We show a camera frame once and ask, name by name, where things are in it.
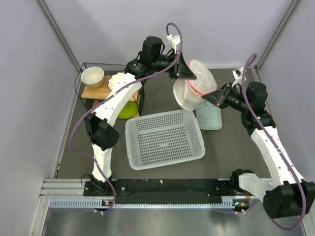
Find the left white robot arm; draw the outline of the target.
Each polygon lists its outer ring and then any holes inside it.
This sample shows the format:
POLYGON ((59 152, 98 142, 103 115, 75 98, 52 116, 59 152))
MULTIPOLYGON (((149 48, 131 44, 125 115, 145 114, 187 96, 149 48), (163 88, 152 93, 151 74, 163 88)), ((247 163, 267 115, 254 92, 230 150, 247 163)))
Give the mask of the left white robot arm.
POLYGON ((107 98, 95 110, 84 117, 84 124, 94 151, 94 168, 90 177, 95 190, 106 195, 111 191, 111 152, 119 139, 114 124, 119 113, 143 83, 154 75, 167 72, 171 79, 195 80, 182 55, 180 36, 168 35, 172 49, 164 55, 162 39, 148 36, 137 57, 127 63, 123 72, 108 81, 111 89, 107 98))

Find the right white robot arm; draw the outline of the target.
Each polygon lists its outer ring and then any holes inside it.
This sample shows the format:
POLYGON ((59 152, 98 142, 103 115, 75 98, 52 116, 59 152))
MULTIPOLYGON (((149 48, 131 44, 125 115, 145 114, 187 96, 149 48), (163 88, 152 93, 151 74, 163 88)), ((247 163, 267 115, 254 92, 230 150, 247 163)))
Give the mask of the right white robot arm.
POLYGON ((296 171, 281 144, 272 116, 265 110, 268 93, 260 82, 250 82, 245 94, 231 83, 203 99, 220 109, 231 107, 241 113, 242 125, 258 147, 267 165, 271 182, 249 170, 235 170, 229 183, 237 195, 244 191, 259 199, 272 219, 308 214, 315 200, 315 184, 296 171))

